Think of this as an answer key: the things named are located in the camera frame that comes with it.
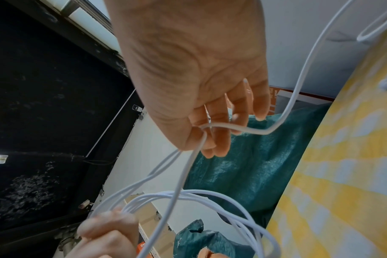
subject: black wall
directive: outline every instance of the black wall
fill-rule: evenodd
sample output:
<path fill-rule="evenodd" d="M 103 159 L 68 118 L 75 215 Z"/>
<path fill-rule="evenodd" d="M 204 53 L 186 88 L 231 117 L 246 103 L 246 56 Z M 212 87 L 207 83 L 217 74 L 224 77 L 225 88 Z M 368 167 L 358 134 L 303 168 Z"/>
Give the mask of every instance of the black wall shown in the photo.
<path fill-rule="evenodd" d="M 60 17 L 49 22 L 74 30 Z M 83 212 L 77 206 L 94 201 L 111 170 L 83 159 L 134 88 L 72 41 L 0 1 L 0 154 L 9 155 L 0 165 L 0 232 Z M 90 158 L 117 157 L 139 115 L 133 104 L 142 106 L 136 93 Z"/>

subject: white cable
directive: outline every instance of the white cable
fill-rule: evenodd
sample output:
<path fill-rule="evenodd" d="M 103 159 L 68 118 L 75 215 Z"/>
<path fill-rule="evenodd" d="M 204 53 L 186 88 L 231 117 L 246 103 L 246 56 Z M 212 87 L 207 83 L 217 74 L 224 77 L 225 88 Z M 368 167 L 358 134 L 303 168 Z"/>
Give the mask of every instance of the white cable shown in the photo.
<path fill-rule="evenodd" d="M 376 29 L 372 30 L 371 32 L 367 32 L 370 28 L 372 28 L 375 24 L 379 23 L 380 21 L 386 19 L 387 17 L 387 11 L 384 12 L 381 16 L 379 16 L 375 21 L 373 21 L 368 27 L 366 27 L 356 38 L 357 41 L 365 41 L 369 40 L 371 38 L 374 38 L 378 35 L 380 35 L 382 32 L 387 30 L 387 20 L 384 21 L 380 26 L 378 26 Z"/>
<path fill-rule="evenodd" d="M 280 116 L 280 118 L 277 120 L 277 122 L 275 122 L 271 127 L 269 127 L 268 129 L 262 130 L 262 129 L 248 128 L 248 127 L 243 127 L 243 126 L 233 125 L 233 124 L 228 124 L 228 123 L 210 123 L 210 124 L 206 124 L 206 125 L 201 126 L 201 128 L 205 129 L 208 127 L 223 127 L 223 128 L 229 128 L 229 129 L 234 129 L 234 130 L 238 130 L 238 131 L 242 131 L 242 132 L 246 132 L 246 133 L 258 134 L 258 135 L 270 134 L 274 130 L 276 130 L 286 120 L 291 109 L 293 108 L 294 103 L 297 100 L 297 96 L 298 96 L 298 94 L 301 90 L 301 87 L 305 81 L 305 77 L 307 76 L 308 70 L 310 69 L 311 64 L 313 63 L 313 60 L 318 53 L 318 50 L 323 45 L 325 38 L 331 32 L 336 20 L 347 10 L 347 8 L 349 6 L 352 5 L 352 3 L 354 1 L 355 0 L 348 0 L 341 7 L 341 9 L 334 15 L 334 17 L 327 24 L 327 26 L 325 26 L 324 30 L 322 31 L 322 33 L 318 37 L 317 41 L 315 42 L 313 48 L 311 49 L 311 51 L 310 51 L 310 53 L 305 61 L 305 64 L 301 70 L 300 76 L 299 76 L 297 83 L 296 83 L 296 86 L 294 88 L 294 92 L 289 100 L 289 103 L 287 104 L 286 109 L 284 110 L 284 112 Z M 386 25 L 382 25 L 382 26 L 380 26 L 378 31 L 385 30 L 385 29 L 386 29 Z M 158 199 L 162 199 L 162 198 L 171 199 L 163 217 L 159 221 L 156 229 L 154 230 L 154 233 L 150 236 L 150 239 L 147 241 L 147 243 L 145 243 L 144 248 L 138 254 L 137 258 L 145 258 L 148 255 L 148 253 L 151 251 L 152 247 L 154 246 L 155 241 L 158 239 L 160 233 L 162 232 L 162 229 L 164 228 L 165 224 L 167 223 L 169 216 L 171 215 L 171 213 L 175 207 L 177 199 L 199 202 L 199 203 L 215 210 L 219 214 L 222 214 L 223 216 L 225 216 L 229 220 L 229 222 L 232 224 L 232 226 L 235 227 L 235 229 L 239 232 L 239 234 L 254 249 L 254 251 L 256 252 L 256 254 L 258 255 L 259 258 L 264 258 L 264 257 L 278 258 L 278 257 L 280 257 L 280 255 L 281 255 L 280 246 L 277 243 L 277 241 L 274 239 L 274 237 L 266 229 L 257 225 L 254 222 L 254 220 L 252 219 L 252 217 L 250 216 L 250 214 L 246 211 L 246 209 L 242 205 L 240 205 L 238 202 L 236 202 L 235 200 L 233 200 L 232 198 L 230 198 L 228 196 L 225 196 L 225 195 L 220 194 L 220 193 L 212 192 L 212 191 L 182 190 L 182 187 L 185 183 L 186 177 L 187 177 L 187 175 L 192 167 L 193 162 L 195 161 L 196 156 L 198 155 L 199 151 L 202 149 L 202 147 L 206 141 L 206 137 L 207 137 L 207 134 L 204 133 L 202 136 L 200 144 L 192 152 L 192 154 L 189 156 L 188 162 L 186 163 L 186 165 L 184 166 L 184 168 L 182 170 L 181 176 L 177 182 L 176 189 L 174 191 L 165 191 L 165 192 L 156 193 L 156 194 L 144 194 L 144 195 L 141 195 L 141 196 L 134 198 L 131 202 L 129 202 L 123 208 L 123 210 L 122 210 L 123 212 L 134 213 L 139 208 L 143 207 L 144 205 L 146 205 L 149 202 L 152 202 L 152 201 L 155 201 Z M 152 178 L 158 176 L 160 173 L 165 171 L 165 169 L 167 169 L 169 166 L 171 166 L 171 164 L 179 157 L 180 154 L 181 154 L 181 152 L 179 152 L 178 150 L 174 151 L 173 153 L 168 155 L 163 161 L 161 161 L 149 173 L 147 178 L 145 178 L 141 181 L 138 181 L 137 183 L 134 183 L 134 184 L 116 192 L 115 194 L 111 195 L 110 197 L 108 197 L 99 206 L 97 206 L 97 208 L 93 211 L 91 217 L 94 217 L 95 215 L 97 215 L 99 213 L 99 211 L 101 211 L 101 209 L 102 209 L 101 207 L 103 206 L 104 203 L 106 203 L 108 201 L 112 201 L 113 199 L 115 199 L 116 201 L 111 205 L 109 210 L 113 209 L 118 203 L 122 202 L 124 198 L 126 198 L 127 196 L 132 194 L 133 191 L 135 191 L 137 188 L 139 188 L 146 181 L 151 180 Z M 229 213 L 226 210 L 224 210 L 222 207 L 220 207 L 218 204 L 216 204 L 215 202 L 209 200 L 208 198 L 198 196 L 196 194 L 207 194 L 207 195 L 212 195 L 212 196 L 222 198 L 222 199 L 230 202 L 234 206 L 236 206 L 243 213 L 243 215 L 246 218 L 242 218 L 242 217 L 239 217 L 239 216 L 234 215 L 232 213 Z M 255 234 L 254 236 L 251 234 L 249 229 L 246 228 L 246 226 L 253 229 L 254 234 Z M 271 242 L 271 244 L 273 246 L 273 251 L 268 255 L 264 254 L 263 246 L 261 244 L 261 234 L 264 237 L 266 237 Z"/>

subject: teal tarp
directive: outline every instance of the teal tarp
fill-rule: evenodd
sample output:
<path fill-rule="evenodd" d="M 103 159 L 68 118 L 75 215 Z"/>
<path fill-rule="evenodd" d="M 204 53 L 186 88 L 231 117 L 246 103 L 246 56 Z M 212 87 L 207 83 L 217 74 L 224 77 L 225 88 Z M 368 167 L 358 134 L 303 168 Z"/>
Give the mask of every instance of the teal tarp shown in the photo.
<path fill-rule="evenodd" d="M 232 197 L 250 212 L 256 223 L 266 227 L 329 107 L 325 104 L 294 110 L 284 124 L 269 135 L 232 136 L 230 151 L 224 158 L 206 159 L 199 154 L 184 189 L 211 190 Z M 268 116 L 262 122 L 251 117 L 248 127 L 266 129 L 279 117 Z M 227 211 L 241 215 L 230 203 L 210 198 Z"/>
<path fill-rule="evenodd" d="M 204 247 L 213 253 L 222 253 L 229 258 L 252 258 L 254 256 L 254 251 L 250 246 L 230 241 L 219 232 L 203 230 L 202 220 L 195 220 L 176 235 L 174 258 L 197 257 L 199 251 Z"/>

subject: yellow checkered fabric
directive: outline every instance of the yellow checkered fabric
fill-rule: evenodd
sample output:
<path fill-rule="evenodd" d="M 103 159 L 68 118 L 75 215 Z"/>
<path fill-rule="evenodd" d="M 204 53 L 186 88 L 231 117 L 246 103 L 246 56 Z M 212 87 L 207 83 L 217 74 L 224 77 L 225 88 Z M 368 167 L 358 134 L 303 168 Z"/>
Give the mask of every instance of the yellow checkered fabric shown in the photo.
<path fill-rule="evenodd" d="M 387 257 L 385 78 L 387 31 L 337 96 L 270 220 L 282 257 Z"/>

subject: white ceiling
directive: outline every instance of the white ceiling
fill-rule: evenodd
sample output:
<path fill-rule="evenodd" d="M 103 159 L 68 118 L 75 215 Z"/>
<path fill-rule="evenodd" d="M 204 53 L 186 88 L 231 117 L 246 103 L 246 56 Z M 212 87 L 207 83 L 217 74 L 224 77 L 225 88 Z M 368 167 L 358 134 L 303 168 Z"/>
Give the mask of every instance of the white ceiling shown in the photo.
<path fill-rule="evenodd" d="M 68 0 L 48 0 L 61 10 Z M 103 0 L 89 0 L 108 17 Z M 346 0 L 262 0 L 266 19 L 269 84 L 292 89 L 315 40 Z M 357 0 L 337 23 L 318 54 L 303 92 L 335 97 L 363 57 L 368 45 L 353 39 L 387 10 L 387 0 Z M 108 47 L 117 40 L 83 10 L 70 18 Z"/>

